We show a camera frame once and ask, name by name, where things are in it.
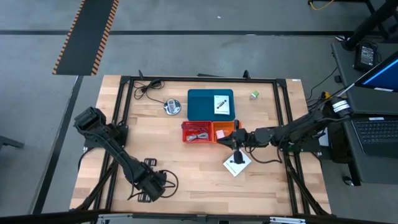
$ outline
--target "orange bin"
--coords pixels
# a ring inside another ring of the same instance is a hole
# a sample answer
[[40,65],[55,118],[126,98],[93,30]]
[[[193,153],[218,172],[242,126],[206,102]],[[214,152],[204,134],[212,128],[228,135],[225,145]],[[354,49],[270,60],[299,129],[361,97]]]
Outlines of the orange bin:
[[[182,141],[185,143],[209,143],[213,142],[213,124],[211,121],[184,121],[181,124]],[[194,139],[188,141],[188,136],[198,135],[202,133],[208,134],[208,139]]]
[[[239,128],[242,128],[242,122],[239,122]],[[234,130],[234,121],[214,121],[213,122],[213,142],[217,143],[216,131],[223,130],[224,136],[229,136]]]

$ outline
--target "small pink object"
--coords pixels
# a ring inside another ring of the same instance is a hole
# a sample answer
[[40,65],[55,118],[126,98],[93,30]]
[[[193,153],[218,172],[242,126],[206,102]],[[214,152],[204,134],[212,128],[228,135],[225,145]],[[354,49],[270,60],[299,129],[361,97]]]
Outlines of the small pink object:
[[216,136],[217,136],[217,139],[225,137],[224,131],[223,130],[217,130],[216,131]]

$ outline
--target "floor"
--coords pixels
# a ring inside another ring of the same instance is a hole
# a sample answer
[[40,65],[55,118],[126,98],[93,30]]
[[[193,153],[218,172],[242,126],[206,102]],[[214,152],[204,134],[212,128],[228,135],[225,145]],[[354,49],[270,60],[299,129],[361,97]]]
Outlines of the floor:
[[[334,2],[313,11],[306,2],[121,1],[112,29],[353,30],[369,15],[361,3]],[[383,2],[373,1],[376,8]],[[0,30],[68,30],[79,4],[80,0],[0,0]],[[0,151],[0,216],[29,213],[76,78],[51,75],[64,40],[61,35],[0,35],[0,134],[25,142],[24,149]],[[309,96],[311,87],[336,67],[331,56],[333,41],[332,37],[304,36],[111,36],[98,75],[83,79],[72,117],[95,105],[104,74],[137,75],[138,69],[145,75],[224,77],[240,77],[247,69],[252,77],[299,78]],[[314,95],[338,89],[329,79]],[[70,125],[44,212],[68,210],[82,145],[83,138]],[[323,162],[323,172],[335,215],[398,220],[398,186],[348,187],[341,181],[347,167],[328,161]]]

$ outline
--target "teal tray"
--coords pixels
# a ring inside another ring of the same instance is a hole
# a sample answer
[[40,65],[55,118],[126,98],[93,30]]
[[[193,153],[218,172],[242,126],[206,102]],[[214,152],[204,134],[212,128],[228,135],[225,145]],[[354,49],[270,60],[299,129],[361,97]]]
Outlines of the teal tray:
[[[214,114],[214,96],[229,96],[229,115]],[[188,90],[187,116],[190,121],[233,121],[235,119],[232,90]]]

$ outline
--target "white card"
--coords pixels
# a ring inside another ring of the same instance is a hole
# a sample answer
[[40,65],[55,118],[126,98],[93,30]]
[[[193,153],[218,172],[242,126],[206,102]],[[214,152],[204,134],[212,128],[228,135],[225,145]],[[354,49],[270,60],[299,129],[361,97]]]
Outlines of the white card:
[[214,96],[214,114],[229,115],[229,96]]
[[229,157],[224,163],[223,165],[226,167],[226,169],[229,170],[229,172],[236,177],[240,172],[242,172],[242,170],[247,167],[250,163],[251,160],[248,158],[248,156],[243,153],[242,150],[240,150],[242,152],[242,156],[243,156],[243,161],[244,164],[236,164],[234,162],[231,162],[234,160],[234,154],[232,154],[231,157]]

